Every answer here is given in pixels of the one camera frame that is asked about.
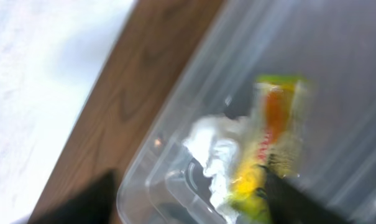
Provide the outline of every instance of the crumpled tissue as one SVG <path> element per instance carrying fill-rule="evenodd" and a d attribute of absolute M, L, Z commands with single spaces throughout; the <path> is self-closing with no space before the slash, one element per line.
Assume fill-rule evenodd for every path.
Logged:
<path fill-rule="evenodd" d="M 227 196 L 247 123 L 247 117 L 231 120 L 222 115 L 206 116 L 193 124 L 183 141 L 203 167 L 203 175 L 212 178 L 210 203 L 228 224 L 235 224 L 239 216 L 229 206 Z"/>

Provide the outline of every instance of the candy wrapper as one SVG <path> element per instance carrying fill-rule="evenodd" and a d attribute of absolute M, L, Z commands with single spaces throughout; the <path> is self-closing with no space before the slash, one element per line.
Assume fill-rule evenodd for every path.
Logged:
<path fill-rule="evenodd" d="M 231 182 L 233 208 L 262 223 L 271 223 L 264 190 L 266 169 L 279 177 L 297 175 L 306 82 L 298 77 L 262 75 L 244 152 Z"/>

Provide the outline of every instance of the plastic packaging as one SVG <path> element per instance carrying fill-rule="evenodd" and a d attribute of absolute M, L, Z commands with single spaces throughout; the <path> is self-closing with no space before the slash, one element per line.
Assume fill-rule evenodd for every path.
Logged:
<path fill-rule="evenodd" d="M 311 82 L 295 187 L 376 223 L 376 0 L 226 1 L 197 49 L 125 173 L 123 223 L 226 223 L 182 141 L 203 116 L 249 114 L 261 73 L 302 73 Z"/>
<path fill-rule="evenodd" d="M 252 130 L 231 184 L 231 205 L 254 220 L 270 223 L 266 169 L 280 177 L 294 173 L 301 148 L 306 87 L 297 77 L 259 77 L 255 84 Z"/>

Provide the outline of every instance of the wooden table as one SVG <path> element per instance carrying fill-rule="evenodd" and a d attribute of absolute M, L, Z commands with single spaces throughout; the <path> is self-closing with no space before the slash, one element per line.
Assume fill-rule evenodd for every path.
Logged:
<path fill-rule="evenodd" d="M 222 0 L 140 0 L 41 194 L 32 217 L 109 168 L 124 173 Z M 113 223 L 120 223 L 113 213 Z"/>

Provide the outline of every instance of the clear plastic container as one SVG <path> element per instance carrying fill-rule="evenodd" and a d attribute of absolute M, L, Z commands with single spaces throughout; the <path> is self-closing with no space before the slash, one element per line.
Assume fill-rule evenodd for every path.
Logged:
<path fill-rule="evenodd" d="M 376 223 L 376 0 L 226 2 L 117 196 L 125 224 L 225 223 L 211 180 L 181 145 L 208 114 L 246 115 L 261 73 L 312 83 L 295 184 L 347 218 Z"/>

